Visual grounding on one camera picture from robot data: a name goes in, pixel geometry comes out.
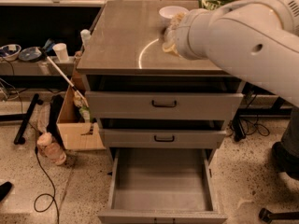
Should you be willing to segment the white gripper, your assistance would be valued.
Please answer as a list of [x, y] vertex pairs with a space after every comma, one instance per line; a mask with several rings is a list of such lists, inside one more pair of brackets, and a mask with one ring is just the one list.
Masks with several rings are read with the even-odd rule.
[[186, 15], [177, 13], [170, 21], [170, 27], [176, 29], [175, 44], [163, 43], [164, 53], [180, 55], [188, 60], [204, 60], [207, 58], [208, 26], [212, 12], [203, 8], [193, 9]]

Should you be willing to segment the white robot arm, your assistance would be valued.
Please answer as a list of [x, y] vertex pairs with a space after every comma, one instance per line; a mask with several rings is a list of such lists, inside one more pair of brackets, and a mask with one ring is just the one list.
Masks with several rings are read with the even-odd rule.
[[163, 51], [209, 59], [228, 74], [299, 106], [299, 0], [239, 0], [177, 14]]

